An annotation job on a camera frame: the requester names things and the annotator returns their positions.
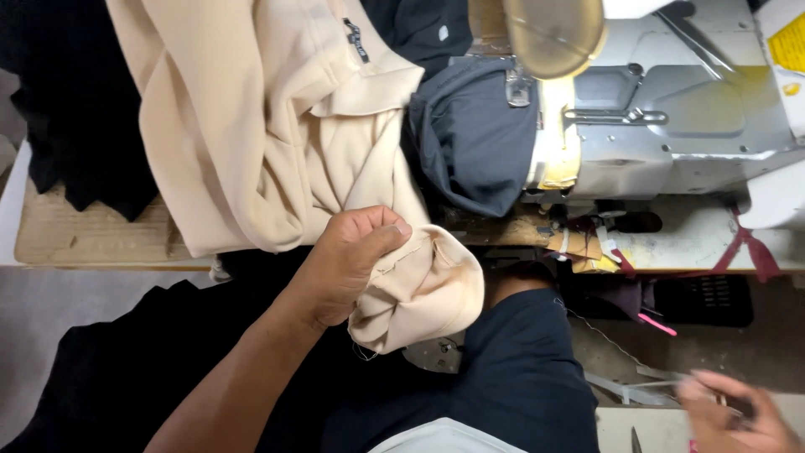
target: forearm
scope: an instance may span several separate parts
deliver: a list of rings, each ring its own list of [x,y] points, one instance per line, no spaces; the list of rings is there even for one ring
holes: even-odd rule
[[[254,451],[274,405],[323,331],[283,291],[159,428],[146,453]]]

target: clothing label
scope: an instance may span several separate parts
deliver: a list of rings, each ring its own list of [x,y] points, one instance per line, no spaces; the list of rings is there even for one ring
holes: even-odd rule
[[[361,44],[361,29],[354,23],[351,23],[347,18],[344,18],[344,25],[352,30],[352,33],[347,35],[347,39],[355,46],[357,54],[361,56],[361,60],[363,60],[364,63],[369,63],[369,54],[366,53],[363,44]]]
[[[805,13],[769,38],[771,59],[790,71],[805,71]]]

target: industrial sewing machine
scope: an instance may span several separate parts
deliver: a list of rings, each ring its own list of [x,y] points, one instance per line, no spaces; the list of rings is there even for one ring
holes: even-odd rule
[[[624,200],[743,193],[752,203],[745,226],[805,229],[805,69],[796,63],[805,56],[774,54],[805,32],[805,3],[771,0],[753,18],[744,2],[737,10],[726,0],[640,2],[638,11],[579,0],[565,11],[584,24],[575,35],[562,32],[568,17],[532,23],[512,3],[513,51],[525,74],[542,79],[523,202],[613,217]],[[640,17],[612,19],[624,11]]]

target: beige fabric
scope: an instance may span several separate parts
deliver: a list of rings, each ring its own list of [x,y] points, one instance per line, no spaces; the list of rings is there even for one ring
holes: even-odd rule
[[[148,162],[194,256],[311,244],[333,214],[372,205],[428,223],[399,147],[423,70],[358,0],[107,5],[142,94]]]
[[[383,256],[349,316],[355,343],[380,354],[454,334],[484,305],[478,260],[444,229],[420,226]]]

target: navy shorts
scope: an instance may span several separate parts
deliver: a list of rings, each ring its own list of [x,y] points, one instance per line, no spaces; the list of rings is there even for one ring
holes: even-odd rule
[[[329,329],[280,397],[257,451],[368,451],[449,417],[525,451],[593,452],[596,405],[559,294],[534,289],[467,329],[456,375],[419,369],[401,351],[364,361],[345,326]]]

